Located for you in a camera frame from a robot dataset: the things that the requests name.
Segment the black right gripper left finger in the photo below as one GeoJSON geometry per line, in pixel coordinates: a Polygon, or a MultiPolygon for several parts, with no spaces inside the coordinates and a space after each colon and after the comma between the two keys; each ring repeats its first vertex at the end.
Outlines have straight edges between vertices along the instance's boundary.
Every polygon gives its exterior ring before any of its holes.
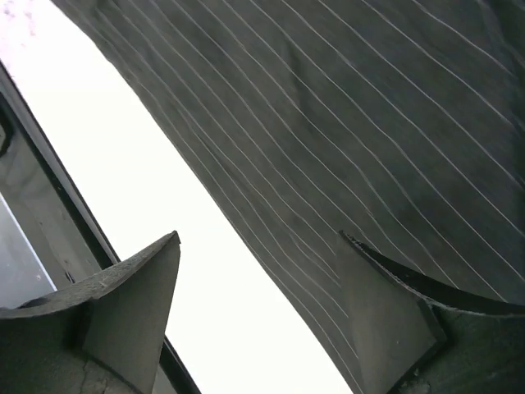
{"type": "Polygon", "coordinates": [[[3,393],[150,393],[180,262],[171,232],[67,288],[1,310],[3,393]]]}

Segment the dark grey pinstripe shirt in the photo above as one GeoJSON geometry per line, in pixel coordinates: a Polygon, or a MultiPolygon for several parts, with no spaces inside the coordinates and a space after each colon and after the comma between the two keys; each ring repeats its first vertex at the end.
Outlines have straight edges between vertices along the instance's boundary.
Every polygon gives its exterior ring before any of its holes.
{"type": "Polygon", "coordinates": [[[60,1],[355,393],[344,231],[524,308],[521,1],[60,1]]]}

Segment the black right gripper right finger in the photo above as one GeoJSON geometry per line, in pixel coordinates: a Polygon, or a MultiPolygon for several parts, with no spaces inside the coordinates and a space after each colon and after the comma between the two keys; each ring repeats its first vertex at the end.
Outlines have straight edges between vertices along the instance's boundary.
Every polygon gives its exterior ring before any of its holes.
{"type": "Polygon", "coordinates": [[[366,393],[522,393],[524,308],[461,291],[340,233],[336,262],[366,393]]]}

